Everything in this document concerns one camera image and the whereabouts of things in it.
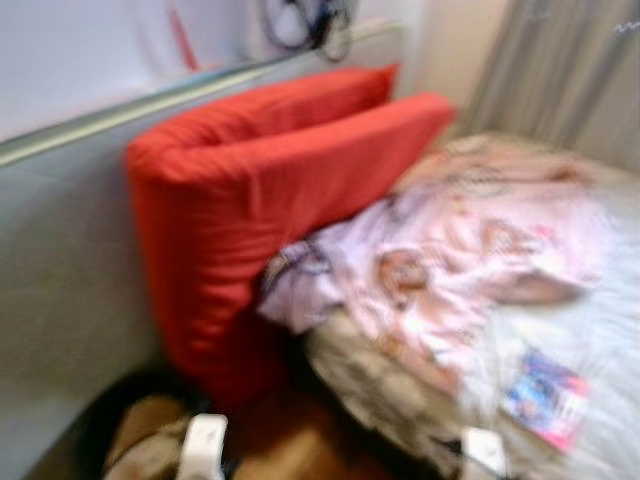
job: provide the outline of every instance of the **curtain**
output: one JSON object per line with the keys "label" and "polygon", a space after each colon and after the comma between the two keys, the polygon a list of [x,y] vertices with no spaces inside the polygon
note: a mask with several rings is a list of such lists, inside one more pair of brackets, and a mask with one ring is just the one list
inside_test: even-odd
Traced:
{"label": "curtain", "polygon": [[640,171],[640,2],[512,0],[459,133],[486,130]]}

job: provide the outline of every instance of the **cloth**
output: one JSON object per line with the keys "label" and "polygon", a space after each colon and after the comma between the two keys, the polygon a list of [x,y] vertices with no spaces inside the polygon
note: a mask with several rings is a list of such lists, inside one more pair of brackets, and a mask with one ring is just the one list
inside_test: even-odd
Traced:
{"label": "cloth", "polygon": [[259,311],[302,333],[343,304],[383,351],[454,396],[488,308],[597,282],[609,224],[589,183],[564,154],[436,156],[420,184],[283,249]]}

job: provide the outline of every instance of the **white sheet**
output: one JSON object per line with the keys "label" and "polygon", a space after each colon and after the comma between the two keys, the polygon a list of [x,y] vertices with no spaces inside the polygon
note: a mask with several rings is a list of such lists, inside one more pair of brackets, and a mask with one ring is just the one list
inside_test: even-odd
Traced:
{"label": "white sheet", "polygon": [[[504,435],[512,469],[524,479],[638,478],[640,178],[593,162],[587,168],[615,219],[615,246],[601,284],[569,303],[496,310],[478,345],[479,361],[459,408],[382,355],[343,311],[310,335],[311,364],[356,418],[409,453],[435,460],[444,473],[452,470],[453,460],[429,437],[442,428],[456,432],[471,424],[497,428]],[[569,454],[556,452],[497,413],[502,391],[528,345],[591,384],[589,408]]]}

